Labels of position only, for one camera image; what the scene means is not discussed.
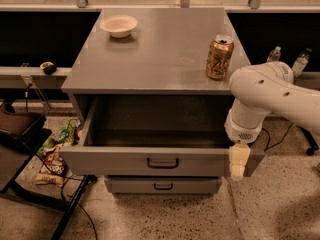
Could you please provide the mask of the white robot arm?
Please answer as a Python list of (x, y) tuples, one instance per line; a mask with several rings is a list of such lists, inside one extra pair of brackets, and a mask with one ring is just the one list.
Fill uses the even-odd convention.
[(320, 135), (320, 92), (293, 84), (291, 68), (280, 61), (242, 67), (231, 75), (234, 102), (225, 121), (231, 178), (239, 181), (266, 116), (275, 113)]

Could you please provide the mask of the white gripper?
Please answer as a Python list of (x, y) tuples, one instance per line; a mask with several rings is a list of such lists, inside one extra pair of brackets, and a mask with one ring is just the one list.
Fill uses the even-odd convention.
[(244, 176), (251, 149), (247, 145), (254, 142), (262, 130), (263, 114), (235, 113), (230, 109), (224, 124), (228, 138), (236, 143), (229, 148), (229, 169), (231, 179), (240, 181)]

